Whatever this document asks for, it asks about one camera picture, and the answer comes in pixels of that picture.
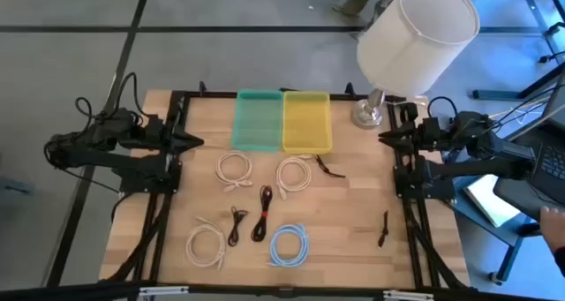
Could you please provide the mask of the dark laptop stand table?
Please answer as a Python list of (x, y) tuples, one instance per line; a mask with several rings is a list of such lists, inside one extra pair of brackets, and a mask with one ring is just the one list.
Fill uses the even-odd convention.
[[(564, 70), (565, 62), (559, 65), (555, 71), (550, 72), (546, 78), (541, 79), (538, 84), (541, 86), (554, 81), (557, 85), (558, 78)], [(508, 138), (513, 142), (533, 147), (535, 150), (535, 138), (533, 133), (536, 126), (542, 121), (543, 114), (541, 119), (527, 124), (522, 129), (513, 132), (508, 136)], [(457, 202), (454, 205), (454, 209), (457, 213), (465, 216), (467, 219), (476, 223), (478, 226), (487, 230), (508, 245), (507, 252), (502, 260), (500, 268), (487, 275), (487, 279), (489, 281), (497, 285), (501, 285), (508, 280), (510, 269), (514, 264), (523, 239), (526, 237), (534, 237), (539, 234), (539, 226), (535, 223), (535, 221), (539, 218), (539, 210), (541, 207), (548, 206), (565, 208), (565, 197), (561, 197), (560, 200), (554, 200), (552, 197), (547, 196), (532, 184), (531, 177), (520, 181), (513, 179), (501, 179), (493, 188), (494, 194), (517, 208), (520, 211), (520, 214), (510, 221), (505, 222), (499, 228), (495, 228), (463, 191), (465, 186), (475, 180), (475, 177), (461, 177), (456, 180)]]

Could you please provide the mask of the teal plastic bin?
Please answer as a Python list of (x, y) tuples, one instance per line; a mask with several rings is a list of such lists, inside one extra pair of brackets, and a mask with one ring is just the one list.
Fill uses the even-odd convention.
[(237, 92), (231, 145), (243, 151), (277, 152), (282, 143), (283, 93)]

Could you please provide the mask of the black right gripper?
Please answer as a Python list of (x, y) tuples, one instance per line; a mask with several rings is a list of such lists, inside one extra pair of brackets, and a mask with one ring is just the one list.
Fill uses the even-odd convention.
[[(423, 133), (423, 125), (419, 124), (416, 128), (396, 128), (388, 132), (383, 132), (379, 134), (380, 139), (404, 139), (410, 137), (414, 132), (413, 142), (418, 150), (433, 151), (437, 146), (437, 142), (441, 139), (441, 135), (438, 139), (429, 139)], [(388, 147), (393, 148), (396, 152), (401, 154), (412, 154), (414, 152), (414, 146), (405, 140), (382, 140), (381, 143)]]

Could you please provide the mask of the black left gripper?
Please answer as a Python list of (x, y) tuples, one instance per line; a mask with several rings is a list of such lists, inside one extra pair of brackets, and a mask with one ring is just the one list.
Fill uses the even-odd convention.
[(178, 138), (188, 142), (180, 142), (177, 147), (172, 130), (165, 124), (148, 127), (148, 148), (151, 150), (165, 150), (171, 154), (180, 154), (203, 145), (201, 138), (190, 133), (181, 132), (178, 134)]

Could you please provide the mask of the white flat panel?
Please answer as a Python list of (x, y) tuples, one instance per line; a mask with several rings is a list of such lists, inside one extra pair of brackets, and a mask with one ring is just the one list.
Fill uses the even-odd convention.
[(471, 201), (495, 228), (499, 228), (520, 214), (517, 208), (494, 194), (493, 188), (498, 179), (495, 175), (484, 175), (463, 188)]

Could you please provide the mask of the yellow plastic bin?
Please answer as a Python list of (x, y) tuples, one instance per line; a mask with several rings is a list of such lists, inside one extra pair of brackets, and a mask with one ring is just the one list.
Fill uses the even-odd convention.
[(288, 154), (327, 154), (332, 146), (330, 95), (285, 92), (282, 149)]

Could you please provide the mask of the person's hand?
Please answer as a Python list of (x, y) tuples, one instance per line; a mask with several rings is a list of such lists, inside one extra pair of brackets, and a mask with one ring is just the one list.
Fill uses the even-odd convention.
[(539, 219), (540, 230), (551, 252), (565, 247), (565, 211), (542, 207)]

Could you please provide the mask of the dark laptop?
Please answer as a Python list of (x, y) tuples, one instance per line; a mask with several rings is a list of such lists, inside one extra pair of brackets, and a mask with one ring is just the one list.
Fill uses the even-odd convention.
[(554, 200), (565, 197), (565, 70), (534, 129), (537, 164), (532, 184)]

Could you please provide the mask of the silver lamp with white shade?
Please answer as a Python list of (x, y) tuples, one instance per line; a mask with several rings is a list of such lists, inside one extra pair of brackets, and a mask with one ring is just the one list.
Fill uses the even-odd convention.
[(353, 105), (354, 124), (379, 125), (388, 94), (426, 92), (479, 30), (471, 0), (393, 0), (358, 38), (358, 66), (373, 91)]

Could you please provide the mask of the black aluminium table frame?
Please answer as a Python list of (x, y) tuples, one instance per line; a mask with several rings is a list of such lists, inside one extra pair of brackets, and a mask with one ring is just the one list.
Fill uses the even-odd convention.
[(277, 297), (381, 297), (385, 291), (420, 293), (427, 301), (458, 301), (471, 293), (469, 275), (453, 210), (426, 202), (425, 215), (436, 251), (459, 280), (449, 288), (431, 284), (425, 251), (407, 235), (403, 200), (396, 196), (394, 151), (350, 118), (353, 100), (331, 99), (333, 147), (324, 156), (329, 172), (313, 166), (302, 192), (274, 197), (267, 229), (302, 224), (310, 251), (300, 267), (275, 267), (270, 239), (251, 240), (260, 218), (260, 188), (273, 184), (279, 153), (252, 155), (252, 185), (226, 192), (215, 175), (218, 157), (230, 148), (236, 96), (190, 92), (186, 130), (204, 145), (181, 156), (180, 186), (171, 201), (167, 225), (144, 255), (141, 275), (194, 293)]

